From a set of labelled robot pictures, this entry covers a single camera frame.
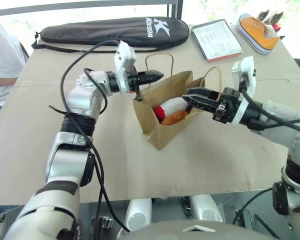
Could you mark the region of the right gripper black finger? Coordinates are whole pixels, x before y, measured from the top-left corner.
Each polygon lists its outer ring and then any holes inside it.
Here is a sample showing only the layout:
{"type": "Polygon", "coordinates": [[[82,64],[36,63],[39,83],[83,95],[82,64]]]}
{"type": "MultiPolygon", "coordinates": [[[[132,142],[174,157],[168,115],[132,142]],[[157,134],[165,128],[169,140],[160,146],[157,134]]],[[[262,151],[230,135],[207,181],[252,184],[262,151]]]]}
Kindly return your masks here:
{"type": "Polygon", "coordinates": [[[207,98],[216,101],[219,97],[219,92],[205,88],[205,87],[192,87],[186,90],[188,95],[199,95],[202,98],[207,98]]]}
{"type": "Polygon", "coordinates": [[[192,107],[209,113],[214,113],[219,106],[216,100],[199,94],[185,94],[182,98],[192,107]]]}

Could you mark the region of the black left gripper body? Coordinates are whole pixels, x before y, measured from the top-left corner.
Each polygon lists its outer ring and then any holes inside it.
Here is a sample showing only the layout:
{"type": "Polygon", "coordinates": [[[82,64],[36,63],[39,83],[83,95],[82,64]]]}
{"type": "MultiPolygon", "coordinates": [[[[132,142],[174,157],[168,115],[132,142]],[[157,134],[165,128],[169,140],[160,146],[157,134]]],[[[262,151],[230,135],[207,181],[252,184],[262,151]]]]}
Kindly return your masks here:
{"type": "Polygon", "coordinates": [[[131,93],[135,92],[134,84],[142,85],[143,79],[148,75],[147,71],[126,71],[128,87],[131,93]]]}

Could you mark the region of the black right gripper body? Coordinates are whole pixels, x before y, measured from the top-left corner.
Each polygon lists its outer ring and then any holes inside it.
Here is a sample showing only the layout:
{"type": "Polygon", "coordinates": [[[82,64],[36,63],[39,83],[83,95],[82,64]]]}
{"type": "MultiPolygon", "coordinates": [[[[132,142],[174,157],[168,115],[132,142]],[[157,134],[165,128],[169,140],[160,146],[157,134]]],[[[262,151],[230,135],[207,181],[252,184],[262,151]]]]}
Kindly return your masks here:
{"type": "Polygon", "coordinates": [[[230,123],[239,108],[241,101],[240,93],[233,88],[225,87],[218,101],[218,106],[213,113],[213,120],[226,124],[230,123]]]}

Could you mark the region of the left gripper long pointed finger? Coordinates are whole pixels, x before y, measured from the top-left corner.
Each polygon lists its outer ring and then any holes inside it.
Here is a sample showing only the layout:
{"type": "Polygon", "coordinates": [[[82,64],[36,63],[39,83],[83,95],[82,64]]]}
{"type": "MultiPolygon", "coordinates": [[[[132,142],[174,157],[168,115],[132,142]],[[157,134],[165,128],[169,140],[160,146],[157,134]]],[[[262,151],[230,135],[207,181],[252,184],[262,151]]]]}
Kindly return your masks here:
{"type": "Polygon", "coordinates": [[[149,70],[149,71],[146,71],[146,82],[156,82],[158,80],[160,80],[164,74],[160,71],[157,71],[157,70],[149,70]]]}

